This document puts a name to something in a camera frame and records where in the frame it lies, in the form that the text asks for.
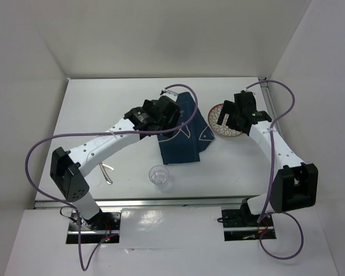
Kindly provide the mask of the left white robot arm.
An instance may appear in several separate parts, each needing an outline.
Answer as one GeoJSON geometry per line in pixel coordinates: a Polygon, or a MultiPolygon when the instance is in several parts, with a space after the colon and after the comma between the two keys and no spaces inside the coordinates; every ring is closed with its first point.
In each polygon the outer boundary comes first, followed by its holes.
{"type": "Polygon", "coordinates": [[[69,151],[62,147],[53,151],[50,177],[67,202],[77,208],[82,224],[88,229],[98,228],[106,218],[92,197],[85,177],[105,159],[146,136],[157,131],[171,136],[181,111],[177,98],[176,93],[169,91],[157,100],[146,100],[141,107],[125,113],[105,136],[98,136],[69,151]]]}

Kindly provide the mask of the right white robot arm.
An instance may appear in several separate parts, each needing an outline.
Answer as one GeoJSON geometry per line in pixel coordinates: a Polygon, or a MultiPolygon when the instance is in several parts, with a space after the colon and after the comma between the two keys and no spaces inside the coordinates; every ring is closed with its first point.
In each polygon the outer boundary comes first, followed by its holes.
{"type": "Polygon", "coordinates": [[[258,111],[250,91],[224,101],[217,123],[245,133],[253,139],[271,163],[267,193],[243,200],[239,218],[253,225],[268,213],[283,213],[313,206],[316,203],[319,171],[305,163],[286,144],[265,111],[258,111]]]}

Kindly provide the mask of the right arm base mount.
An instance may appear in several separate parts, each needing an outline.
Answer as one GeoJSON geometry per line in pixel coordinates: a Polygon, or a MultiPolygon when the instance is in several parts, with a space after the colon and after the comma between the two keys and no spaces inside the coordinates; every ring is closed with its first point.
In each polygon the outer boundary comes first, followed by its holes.
{"type": "Polygon", "coordinates": [[[247,199],[242,200],[237,209],[223,209],[217,222],[223,225],[224,240],[247,241],[276,239],[274,223],[271,216],[257,222],[259,215],[253,215],[248,207],[247,199]]]}

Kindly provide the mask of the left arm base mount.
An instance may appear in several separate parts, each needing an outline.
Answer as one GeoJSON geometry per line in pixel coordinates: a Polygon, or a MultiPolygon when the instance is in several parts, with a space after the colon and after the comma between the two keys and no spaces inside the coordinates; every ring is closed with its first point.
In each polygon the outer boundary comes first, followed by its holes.
{"type": "MultiPolygon", "coordinates": [[[[68,230],[66,237],[66,244],[78,243],[78,225],[77,215],[74,210],[69,214],[63,212],[66,206],[60,208],[61,216],[68,219],[68,230]]],[[[80,228],[81,243],[82,244],[98,244],[104,239],[105,244],[117,244],[120,242],[120,224],[121,224],[121,210],[109,209],[103,210],[103,216],[99,222],[89,224],[86,220],[81,218],[82,226],[80,228]]]]}

